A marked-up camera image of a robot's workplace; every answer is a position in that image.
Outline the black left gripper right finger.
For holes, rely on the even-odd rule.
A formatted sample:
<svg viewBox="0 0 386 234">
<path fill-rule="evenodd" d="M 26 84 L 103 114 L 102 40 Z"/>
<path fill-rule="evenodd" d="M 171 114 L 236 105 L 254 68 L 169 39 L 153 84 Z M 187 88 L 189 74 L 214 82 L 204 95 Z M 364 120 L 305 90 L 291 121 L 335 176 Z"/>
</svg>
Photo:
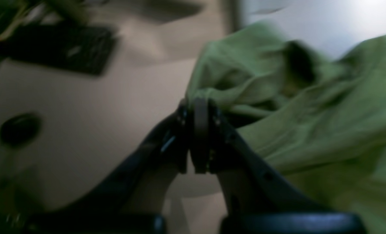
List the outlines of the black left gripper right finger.
<svg viewBox="0 0 386 234">
<path fill-rule="evenodd" d="M 260 159 L 209 100 L 195 99 L 190 152 L 217 176 L 228 216 L 221 234 L 364 234 L 361 219 L 314 202 Z"/>
</svg>

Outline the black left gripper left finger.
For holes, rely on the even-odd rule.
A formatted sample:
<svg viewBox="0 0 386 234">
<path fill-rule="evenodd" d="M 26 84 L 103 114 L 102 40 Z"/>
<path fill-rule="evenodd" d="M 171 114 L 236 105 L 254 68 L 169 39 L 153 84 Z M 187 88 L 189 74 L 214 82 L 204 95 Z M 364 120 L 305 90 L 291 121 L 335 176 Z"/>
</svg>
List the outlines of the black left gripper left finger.
<svg viewBox="0 0 386 234">
<path fill-rule="evenodd" d="M 137 149 L 83 198 L 28 219 L 28 234 L 166 234 L 166 192 L 187 171 L 188 108 L 159 122 Z"/>
</svg>

